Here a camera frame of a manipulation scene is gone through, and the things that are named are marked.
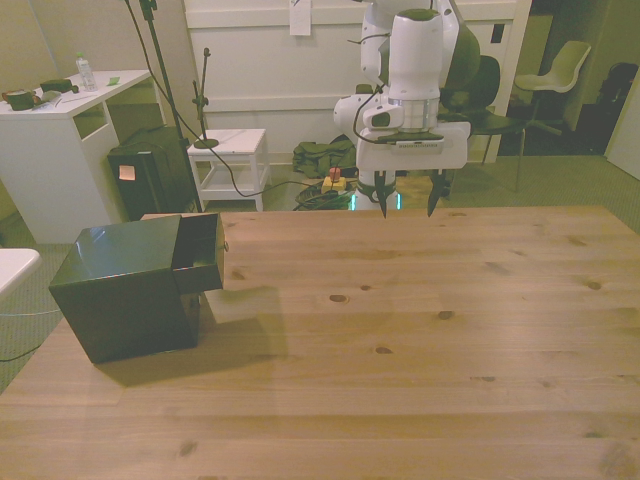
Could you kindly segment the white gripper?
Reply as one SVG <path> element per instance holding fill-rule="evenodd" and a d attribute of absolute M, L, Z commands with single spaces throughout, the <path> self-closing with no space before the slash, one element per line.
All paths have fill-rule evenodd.
<path fill-rule="evenodd" d="M 401 132 L 365 128 L 356 147 L 356 166 L 374 172 L 374 190 L 383 217 L 397 205 L 397 170 L 460 169 L 468 158 L 468 122 L 439 123 L 431 131 Z M 427 214 L 451 193 L 453 176 L 446 170 L 430 172 L 432 189 Z"/>

